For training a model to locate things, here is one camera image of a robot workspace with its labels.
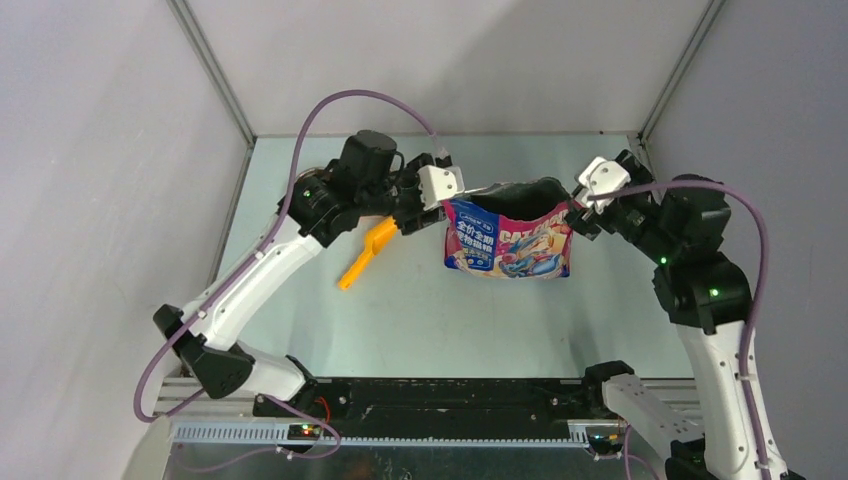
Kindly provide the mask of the yellow plastic scoop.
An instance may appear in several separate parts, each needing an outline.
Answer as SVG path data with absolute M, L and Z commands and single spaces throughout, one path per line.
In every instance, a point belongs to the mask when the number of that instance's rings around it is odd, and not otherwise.
M 348 290 L 398 231 L 396 222 L 391 217 L 386 217 L 372 227 L 364 236 L 363 249 L 359 256 L 338 281 L 338 288 L 343 291 Z

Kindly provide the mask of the colourful cat food bag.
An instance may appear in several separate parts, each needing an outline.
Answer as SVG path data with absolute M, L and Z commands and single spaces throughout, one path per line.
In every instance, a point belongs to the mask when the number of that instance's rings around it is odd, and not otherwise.
M 571 195 L 543 177 L 498 183 L 442 203 L 444 264 L 488 279 L 557 279 L 571 274 Z

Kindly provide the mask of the pink double pet bowl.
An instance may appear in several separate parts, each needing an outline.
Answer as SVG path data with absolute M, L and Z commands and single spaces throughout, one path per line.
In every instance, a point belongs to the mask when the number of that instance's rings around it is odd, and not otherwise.
M 334 164 L 304 170 L 295 180 L 295 188 L 297 190 L 316 188 L 318 184 L 331 191 L 340 191 L 342 189 L 342 183 L 336 174 L 336 166 Z

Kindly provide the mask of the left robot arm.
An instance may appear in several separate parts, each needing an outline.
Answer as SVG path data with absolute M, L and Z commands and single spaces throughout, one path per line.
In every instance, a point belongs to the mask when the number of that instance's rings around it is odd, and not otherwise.
M 292 416 L 316 403 L 307 370 L 240 341 L 257 311 L 299 268 L 325 251 L 361 218 L 392 221 L 404 235 L 444 219 L 442 202 L 464 190 L 450 155 L 401 158 L 389 136 L 361 130 L 338 158 L 298 175 L 263 233 L 221 279 L 184 307 L 162 305 L 153 321 L 171 350 L 211 399 L 237 391 L 270 395 Z

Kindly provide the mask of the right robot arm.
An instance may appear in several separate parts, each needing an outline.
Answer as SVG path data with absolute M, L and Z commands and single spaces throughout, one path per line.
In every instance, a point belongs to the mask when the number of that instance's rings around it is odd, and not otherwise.
M 761 213 L 751 210 L 761 258 L 750 282 L 721 250 L 730 204 L 739 199 L 728 186 L 694 174 L 659 183 L 629 151 L 593 159 L 576 183 L 570 228 L 588 239 L 617 234 L 654 263 L 653 290 L 688 356 L 701 419 L 690 422 L 621 361 L 586 371 L 585 411 L 622 418 L 669 479 L 793 478 L 770 428 L 756 366 L 769 254 Z

